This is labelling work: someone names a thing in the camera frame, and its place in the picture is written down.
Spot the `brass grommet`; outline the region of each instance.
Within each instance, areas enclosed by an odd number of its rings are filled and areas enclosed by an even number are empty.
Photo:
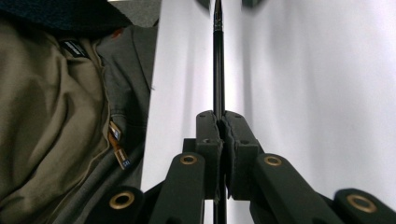
[[[121,197],[126,197],[126,201],[123,200],[123,202],[120,202]],[[110,199],[110,202],[108,204],[110,205],[110,207],[119,210],[128,207],[133,202],[134,202],[134,194],[131,191],[125,190],[121,193],[114,195]]]
[[[278,166],[282,164],[282,160],[275,156],[267,156],[264,158],[265,163],[272,166]]]
[[[198,161],[197,158],[192,155],[182,156],[180,158],[180,162],[185,165],[191,165],[196,163],[197,161]]]
[[[359,209],[365,213],[373,213],[376,211],[375,204],[363,196],[360,196],[358,194],[350,194],[346,196],[346,199],[356,209]],[[357,200],[363,201],[364,203],[367,203],[367,205],[362,205],[360,203],[357,203],[356,202]]]

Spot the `zipper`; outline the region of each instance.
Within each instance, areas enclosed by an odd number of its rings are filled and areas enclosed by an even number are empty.
[[[117,127],[117,125],[113,121],[110,121],[110,124],[108,125],[107,137],[111,146],[113,146],[114,155],[116,156],[121,169],[128,169],[131,166],[131,161],[128,159],[128,155],[125,153],[125,150],[120,145],[122,134],[119,127]]]

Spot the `black label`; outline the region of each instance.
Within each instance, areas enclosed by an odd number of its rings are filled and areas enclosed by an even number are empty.
[[[75,58],[90,58],[85,49],[76,40],[64,40],[59,44]]]

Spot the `white surface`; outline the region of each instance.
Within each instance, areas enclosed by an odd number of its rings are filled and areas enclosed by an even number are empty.
[[[226,109],[316,191],[362,189],[395,210],[396,2],[279,0],[247,12],[225,0],[223,12]],[[163,1],[153,88],[143,190],[212,109],[212,19],[194,1]],[[252,223],[247,204],[229,207],[229,224]]]

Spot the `black rod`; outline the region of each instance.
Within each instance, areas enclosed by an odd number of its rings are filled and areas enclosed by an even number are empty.
[[[224,114],[224,44],[221,1],[215,5],[213,26],[213,103],[218,122]]]
[[[219,131],[222,133],[221,118],[224,115],[224,43],[221,0],[216,1],[213,25],[213,107]],[[225,187],[224,152],[219,170],[218,199],[213,204],[213,222],[227,224],[227,198]]]

